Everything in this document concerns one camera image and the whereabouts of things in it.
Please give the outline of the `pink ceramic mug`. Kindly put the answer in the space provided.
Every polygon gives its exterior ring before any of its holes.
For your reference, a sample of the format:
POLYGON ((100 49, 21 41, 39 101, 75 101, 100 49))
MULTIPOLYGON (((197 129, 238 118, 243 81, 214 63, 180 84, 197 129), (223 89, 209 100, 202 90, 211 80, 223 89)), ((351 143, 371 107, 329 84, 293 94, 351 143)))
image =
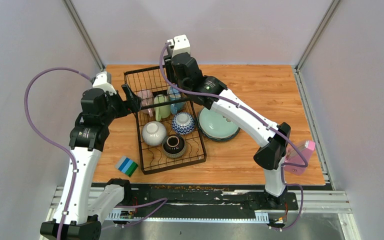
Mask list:
POLYGON ((147 106, 150 106, 154 103, 154 96, 151 90, 149 89, 144 89, 140 90, 137 93, 137 96, 141 98, 141 109, 140 111, 144 114, 149 115, 150 117, 154 116, 154 109, 151 108, 145 108, 147 106))

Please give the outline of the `light green mug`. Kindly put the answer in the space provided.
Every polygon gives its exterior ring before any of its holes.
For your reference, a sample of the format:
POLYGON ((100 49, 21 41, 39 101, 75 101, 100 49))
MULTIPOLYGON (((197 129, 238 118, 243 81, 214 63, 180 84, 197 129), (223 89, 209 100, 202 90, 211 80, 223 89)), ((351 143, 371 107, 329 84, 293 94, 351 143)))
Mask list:
POLYGON ((171 107, 169 101, 169 98, 163 94, 159 94, 154 98, 154 104, 163 104, 154 108, 156 121, 160 122, 162 119, 168 118, 170 116, 171 107))

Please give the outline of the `white ribbed bowl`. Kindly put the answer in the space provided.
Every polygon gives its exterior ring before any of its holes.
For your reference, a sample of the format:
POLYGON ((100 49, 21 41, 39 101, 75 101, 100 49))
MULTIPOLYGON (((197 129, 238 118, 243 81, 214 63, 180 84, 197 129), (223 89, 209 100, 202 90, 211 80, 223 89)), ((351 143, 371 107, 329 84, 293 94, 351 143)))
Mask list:
POLYGON ((144 142, 151 147, 161 145, 167 135, 166 127, 158 121, 148 122, 141 132, 144 142))

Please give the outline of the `white black bowl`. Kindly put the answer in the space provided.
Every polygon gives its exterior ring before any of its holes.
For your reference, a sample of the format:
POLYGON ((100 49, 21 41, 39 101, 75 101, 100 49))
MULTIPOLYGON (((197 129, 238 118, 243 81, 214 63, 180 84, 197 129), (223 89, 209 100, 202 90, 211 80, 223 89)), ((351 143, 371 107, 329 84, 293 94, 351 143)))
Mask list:
POLYGON ((195 119, 190 113, 179 112, 174 116, 171 127, 176 134, 188 135, 195 130, 195 119))

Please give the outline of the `dark brown speckled bowl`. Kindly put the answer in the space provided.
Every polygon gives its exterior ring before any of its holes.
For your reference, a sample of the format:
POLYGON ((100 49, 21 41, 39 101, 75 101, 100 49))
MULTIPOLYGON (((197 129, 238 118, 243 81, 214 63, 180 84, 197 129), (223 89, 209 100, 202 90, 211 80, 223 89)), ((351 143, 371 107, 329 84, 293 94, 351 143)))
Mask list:
POLYGON ((166 136, 162 141, 161 147, 163 153, 171 159, 181 157, 187 150, 186 142, 179 134, 166 136))

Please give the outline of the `light blue scalloped plate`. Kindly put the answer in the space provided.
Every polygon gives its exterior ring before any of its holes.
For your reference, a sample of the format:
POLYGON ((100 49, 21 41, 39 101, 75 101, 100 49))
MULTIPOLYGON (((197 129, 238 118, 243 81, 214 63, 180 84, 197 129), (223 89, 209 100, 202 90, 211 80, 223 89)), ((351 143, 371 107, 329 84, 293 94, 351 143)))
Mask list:
POLYGON ((208 110, 205 107, 199 112, 197 120, 200 130, 207 138, 214 142, 230 141, 235 138, 241 130, 226 117, 213 110, 208 110))

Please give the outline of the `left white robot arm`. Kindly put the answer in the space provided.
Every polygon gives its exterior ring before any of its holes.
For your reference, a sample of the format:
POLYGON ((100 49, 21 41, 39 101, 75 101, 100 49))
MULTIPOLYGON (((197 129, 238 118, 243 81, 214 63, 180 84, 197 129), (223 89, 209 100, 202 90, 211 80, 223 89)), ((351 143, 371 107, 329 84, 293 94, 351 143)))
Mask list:
POLYGON ((40 234, 49 240, 98 240, 102 223, 119 204, 129 206, 133 193, 128 180, 110 179, 103 193, 88 205, 89 194, 97 163, 104 150, 105 141, 113 120, 137 113, 141 99, 128 84, 119 92, 109 87, 93 87, 82 94, 82 111, 70 132, 69 166, 60 203, 52 220, 43 222, 40 234))

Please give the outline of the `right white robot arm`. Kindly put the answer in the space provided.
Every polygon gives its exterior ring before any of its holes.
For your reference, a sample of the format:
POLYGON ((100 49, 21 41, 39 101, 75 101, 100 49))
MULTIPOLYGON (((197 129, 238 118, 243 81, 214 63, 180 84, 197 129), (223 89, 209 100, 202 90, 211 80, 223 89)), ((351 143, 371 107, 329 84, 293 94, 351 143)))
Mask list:
POLYGON ((187 52, 173 57, 160 54, 159 67, 171 87, 194 103, 231 120, 251 136, 259 146, 253 159, 264 171, 266 204, 272 209, 281 207, 288 191, 283 164, 291 143, 291 127, 285 122, 277 124, 268 120, 249 108, 221 80, 204 75, 195 58, 187 52))

